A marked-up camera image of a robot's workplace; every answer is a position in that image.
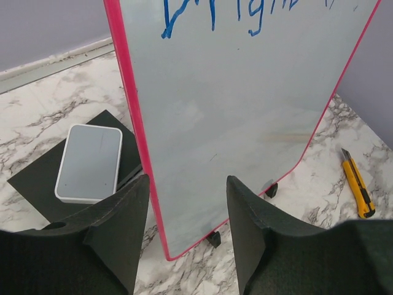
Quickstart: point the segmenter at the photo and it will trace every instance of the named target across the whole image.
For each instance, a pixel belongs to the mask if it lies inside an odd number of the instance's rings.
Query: gray rectangular device
[[[116,192],[120,129],[75,124],[69,129],[55,186],[64,203],[94,204]]]

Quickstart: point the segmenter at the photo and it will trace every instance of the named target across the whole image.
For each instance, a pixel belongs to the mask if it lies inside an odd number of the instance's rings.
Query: black plastic foot
[[[277,194],[278,190],[278,183],[274,183],[266,192],[265,195],[267,195],[269,198],[274,198],[275,195]]]
[[[217,248],[219,245],[221,245],[220,232],[212,232],[210,235],[208,235],[208,237],[206,239],[215,248]]]

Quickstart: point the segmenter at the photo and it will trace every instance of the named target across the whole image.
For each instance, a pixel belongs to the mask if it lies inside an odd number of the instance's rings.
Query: yellow utility knife
[[[349,186],[355,196],[357,211],[360,218],[369,218],[374,215],[375,207],[366,190],[366,185],[356,167],[354,159],[345,149],[343,150],[344,162],[343,168],[348,179]]]

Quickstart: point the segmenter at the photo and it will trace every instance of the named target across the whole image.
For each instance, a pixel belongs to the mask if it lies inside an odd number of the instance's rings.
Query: black foam mat
[[[142,170],[134,134],[107,110],[87,124],[114,127],[122,131],[123,144],[117,182],[117,189],[120,189]],[[55,196],[56,179],[65,143],[66,140],[63,140],[8,180],[8,183],[50,222],[61,220],[89,206],[63,203]]]

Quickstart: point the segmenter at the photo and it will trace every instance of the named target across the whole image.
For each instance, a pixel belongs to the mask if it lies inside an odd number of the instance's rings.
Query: white marble surface
[[[0,96],[0,228],[42,228],[48,222],[7,183],[60,142],[73,123],[108,109],[131,127],[115,55],[88,61]],[[393,152],[335,98],[297,168],[269,202],[289,214],[329,228],[357,218],[341,168],[340,148],[350,151],[376,205],[373,218],[393,218]],[[206,241],[174,262],[164,259],[149,211],[135,294],[238,294],[229,225],[222,244]]]

